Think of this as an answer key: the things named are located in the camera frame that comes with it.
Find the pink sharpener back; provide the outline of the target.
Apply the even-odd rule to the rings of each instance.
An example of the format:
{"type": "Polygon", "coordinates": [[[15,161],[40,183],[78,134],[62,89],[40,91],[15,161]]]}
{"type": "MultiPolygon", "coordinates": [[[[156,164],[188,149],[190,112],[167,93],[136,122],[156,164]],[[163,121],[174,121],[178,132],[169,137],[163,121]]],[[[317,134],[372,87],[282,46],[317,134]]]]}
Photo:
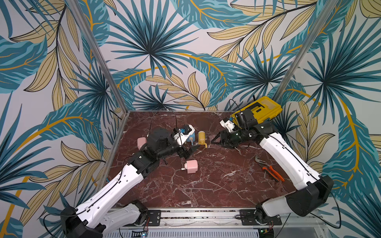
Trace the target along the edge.
{"type": "Polygon", "coordinates": [[[188,174],[195,174],[198,171],[197,160],[188,160],[181,170],[186,171],[188,174]]]}

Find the pink sharpener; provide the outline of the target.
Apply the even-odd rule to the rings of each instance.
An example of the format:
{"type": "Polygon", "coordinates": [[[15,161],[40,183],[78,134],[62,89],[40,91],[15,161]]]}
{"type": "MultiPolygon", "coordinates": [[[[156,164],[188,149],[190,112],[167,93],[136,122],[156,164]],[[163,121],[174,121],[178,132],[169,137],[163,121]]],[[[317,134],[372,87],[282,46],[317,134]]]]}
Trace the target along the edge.
{"type": "Polygon", "coordinates": [[[137,139],[137,147],[138,150],[141,150],[142,147],[147,144],[147,138],[146,137],[140,137],[137,139]]]}
{"type": "Polygon", "coordinates": [[[186,171],[188,174],[195,174],[198,171],[197,160],[188,160],[181,170],[186,171]]]}

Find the yellow pencil sharpener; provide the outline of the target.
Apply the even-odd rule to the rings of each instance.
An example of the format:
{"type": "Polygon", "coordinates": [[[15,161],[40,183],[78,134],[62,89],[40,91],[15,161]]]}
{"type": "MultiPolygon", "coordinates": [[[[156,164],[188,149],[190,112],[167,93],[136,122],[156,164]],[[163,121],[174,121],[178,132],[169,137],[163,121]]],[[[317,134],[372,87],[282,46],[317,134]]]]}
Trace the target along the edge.
{"type": "Polygon", "coordinates": [[[205,148],[207,148],[206,135],[204,131],[198,132],[198,144],[203,145],[205,148]]]}

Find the blue pencil sharpener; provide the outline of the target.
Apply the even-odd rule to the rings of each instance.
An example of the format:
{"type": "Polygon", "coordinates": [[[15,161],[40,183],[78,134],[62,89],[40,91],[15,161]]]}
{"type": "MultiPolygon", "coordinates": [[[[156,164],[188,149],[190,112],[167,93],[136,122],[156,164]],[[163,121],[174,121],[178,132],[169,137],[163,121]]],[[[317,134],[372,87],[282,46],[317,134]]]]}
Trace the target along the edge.
{"type": "Polygon", "coordinates": [[[194,133],[191,134],[191,135],[189,136],[189,138],[187,139],[187,141],[190,142],[191,145],[193,146],[193,145],[194,145],[194,142],[195,142],[195,134],[194,134],[194,133]]]}

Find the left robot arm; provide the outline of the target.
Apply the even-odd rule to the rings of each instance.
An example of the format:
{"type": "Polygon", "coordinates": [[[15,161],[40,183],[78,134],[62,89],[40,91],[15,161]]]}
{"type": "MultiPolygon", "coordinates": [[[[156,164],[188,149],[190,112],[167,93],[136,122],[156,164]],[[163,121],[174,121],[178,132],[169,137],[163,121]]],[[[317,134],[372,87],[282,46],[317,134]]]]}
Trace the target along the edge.
{"type": "Polygon", "coordinates": [[[147,222],[148,209],[138,200],[111,212],[110,209],[132,188],[159,167],[161,160],[177,154],[189,158],[198,145],[185,148],[193,135],[192,125],[169,131],[156,128],[147,137],[138,139],[139,150],[129,157],[121,171],[99,192],[78,205],[61,212],[61,226],[67,238],[102,238],[124,225],[147,222]]]}

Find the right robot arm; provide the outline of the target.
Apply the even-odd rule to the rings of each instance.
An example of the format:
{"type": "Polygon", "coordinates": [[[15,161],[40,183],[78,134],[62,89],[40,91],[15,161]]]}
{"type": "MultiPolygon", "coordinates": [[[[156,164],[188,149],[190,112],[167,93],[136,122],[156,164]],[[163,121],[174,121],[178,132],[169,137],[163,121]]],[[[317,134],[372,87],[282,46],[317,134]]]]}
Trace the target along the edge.
{"type": "Polygon", "coordinates": [[[254,141],[278,163],[295,187],[287,195],[272,198],[259,204],[260,212],[268,217],[286,213],[306,216],[323,205],[331,194],[333,180],[312,169],[285,142],[271,122],[258,123],[254,116],[241,120],[237,125],[231,119],[220,121],[223,130],[216,136],[217,145],[234,148],[247,141],[254,141]]]}

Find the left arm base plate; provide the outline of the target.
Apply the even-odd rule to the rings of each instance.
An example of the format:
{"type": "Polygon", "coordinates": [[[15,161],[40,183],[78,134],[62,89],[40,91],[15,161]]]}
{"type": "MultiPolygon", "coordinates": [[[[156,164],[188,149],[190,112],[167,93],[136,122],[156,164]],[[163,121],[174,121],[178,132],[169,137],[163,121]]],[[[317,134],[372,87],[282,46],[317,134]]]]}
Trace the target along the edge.
{"type": "Polygon", "coordinates": [[[149,227],[160,226],[161,210],[147,210],[142,212],[137,221],[133,223],[134,226],[148,225],[149,227]]]}

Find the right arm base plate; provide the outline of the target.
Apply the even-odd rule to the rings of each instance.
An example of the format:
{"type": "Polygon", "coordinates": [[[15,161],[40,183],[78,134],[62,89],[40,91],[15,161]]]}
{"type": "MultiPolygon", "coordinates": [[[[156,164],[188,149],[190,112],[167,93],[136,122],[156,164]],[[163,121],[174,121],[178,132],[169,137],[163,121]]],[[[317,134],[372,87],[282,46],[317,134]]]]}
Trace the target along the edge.
{"type": "Polygon", "coordinates": [[[242,222],[243,226],[278,226],[282,225],[279,215],[269,217],[260,209],[241,209],[236,219],[242,222]]]}

